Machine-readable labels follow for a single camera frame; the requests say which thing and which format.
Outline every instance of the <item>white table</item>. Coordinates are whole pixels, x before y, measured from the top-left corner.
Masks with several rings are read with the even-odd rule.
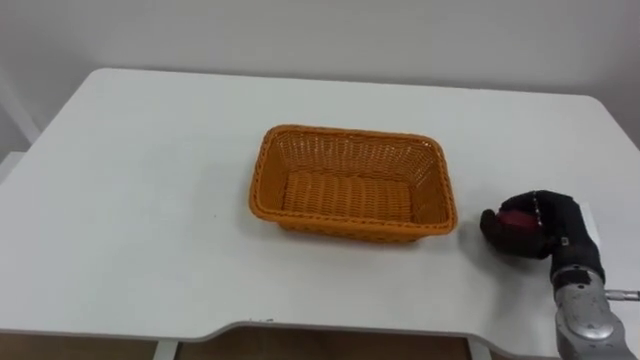
[[[256,219],[252,168],[282,123],[437,139],[457,230],[381,247]],[[608,285],[640,288],[640,153],[593,98],[99,70],[0,187],[0,329],[198,341],[281,324],[554,357],[549,263],[498,258],[478,229],[537,188],[589,202]],[[637,306],[613,309],[639,354]]]

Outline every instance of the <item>wicker basket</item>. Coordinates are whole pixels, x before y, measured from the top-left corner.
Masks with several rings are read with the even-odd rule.
[[[417,135],[281,125],[264,137],[249,206],[284,229],[411,242],[456,225],[447,164]]]

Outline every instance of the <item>robotic hand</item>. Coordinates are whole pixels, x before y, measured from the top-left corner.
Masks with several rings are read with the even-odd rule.
[[[532,259],[551,255],[562,359],[637,360],[609,307],[600,253],[573,198],[550,191],[521,194],[502,203],[498,214],[485,210],[480,229],[498,252]]]

